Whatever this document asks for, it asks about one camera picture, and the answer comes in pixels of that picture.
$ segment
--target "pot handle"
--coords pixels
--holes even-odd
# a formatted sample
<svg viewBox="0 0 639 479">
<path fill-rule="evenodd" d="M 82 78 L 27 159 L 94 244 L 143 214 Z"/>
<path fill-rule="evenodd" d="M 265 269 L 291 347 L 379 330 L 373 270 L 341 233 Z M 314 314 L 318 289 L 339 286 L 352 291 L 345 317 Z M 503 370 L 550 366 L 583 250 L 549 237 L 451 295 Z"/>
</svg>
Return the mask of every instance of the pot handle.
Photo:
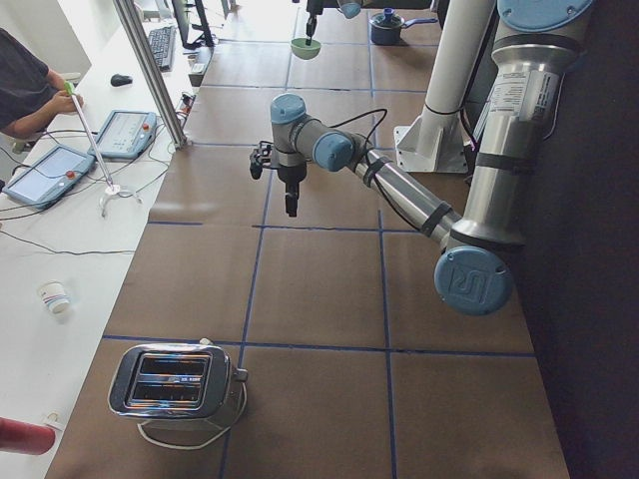
<svg viewBox="0 0 639 479">
<path fill-rule="evenodd" d="M 403 25 L 401 25 L 401 28 L 408 28 L 418 23 L 438 23 L 438 22 L 439 20 L 437 20 L 436 18 L 413 18 L 412 20 L 403 22 Z"/>
</svg>

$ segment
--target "saucepan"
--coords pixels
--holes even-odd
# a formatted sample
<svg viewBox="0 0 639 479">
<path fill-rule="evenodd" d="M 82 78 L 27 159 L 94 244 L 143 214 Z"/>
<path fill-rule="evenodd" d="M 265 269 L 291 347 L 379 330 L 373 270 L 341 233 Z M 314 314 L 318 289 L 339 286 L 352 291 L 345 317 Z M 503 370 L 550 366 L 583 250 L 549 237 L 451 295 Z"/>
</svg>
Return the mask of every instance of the saucepan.
<svg viewBox="0 0 639 479">
<path fill-rule="evenodd" d="M 437 23 L 436 18 L 415 18 L 404 21 L 393 8 L 384 8 L 382 13 L 370 19 L 370 41 L 375 45 L 394 45 L 401 37 L 401 30 L 418 23 Z"/>
</svg>

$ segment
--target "black computer mouse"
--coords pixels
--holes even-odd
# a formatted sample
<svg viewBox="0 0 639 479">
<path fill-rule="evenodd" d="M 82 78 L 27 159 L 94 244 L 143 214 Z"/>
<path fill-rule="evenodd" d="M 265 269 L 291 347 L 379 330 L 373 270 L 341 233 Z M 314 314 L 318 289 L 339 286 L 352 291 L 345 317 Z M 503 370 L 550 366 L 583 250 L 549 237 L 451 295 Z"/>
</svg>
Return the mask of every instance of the black computer mouse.
<svg viewBox="0 0 639 479">
<path fill-rule="evenodd" d="M 111 77 L 111 85 L 114 87 L 121 87 L 122 85 L 129 85 L 133 82 L 133 78 L 127 75 L 120 75 L 116 73 L 113 77 Z"/>
</svg>

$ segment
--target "keyboard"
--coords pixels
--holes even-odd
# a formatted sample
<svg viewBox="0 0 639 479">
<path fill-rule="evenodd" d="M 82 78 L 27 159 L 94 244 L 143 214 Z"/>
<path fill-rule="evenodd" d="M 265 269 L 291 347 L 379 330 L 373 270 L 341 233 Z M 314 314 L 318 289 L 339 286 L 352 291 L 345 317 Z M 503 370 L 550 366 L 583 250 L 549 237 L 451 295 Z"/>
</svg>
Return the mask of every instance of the keyboard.
<svg viewBox="0 0 639 479">
<path fill-rule="evenodd" d="M 176 43 L 176 28 L 163 27 L 149 32 L 149 45 L 156 65 L 163 72 L 173 68 L 173 51 Z"/>
</svg>

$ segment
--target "person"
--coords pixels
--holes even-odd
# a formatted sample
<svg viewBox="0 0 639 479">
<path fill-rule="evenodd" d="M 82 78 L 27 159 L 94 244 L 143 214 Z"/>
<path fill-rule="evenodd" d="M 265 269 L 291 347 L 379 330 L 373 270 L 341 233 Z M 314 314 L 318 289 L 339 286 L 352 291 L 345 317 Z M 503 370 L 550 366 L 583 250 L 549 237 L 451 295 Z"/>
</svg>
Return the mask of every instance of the person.
<svg viewBox="0 0 639 479">
<path fill-rule="evenodd" d="M 59 113 L 75 112 L 64 79 L 0 28 L 0 132 L 28 139 Z"/>
</svg>

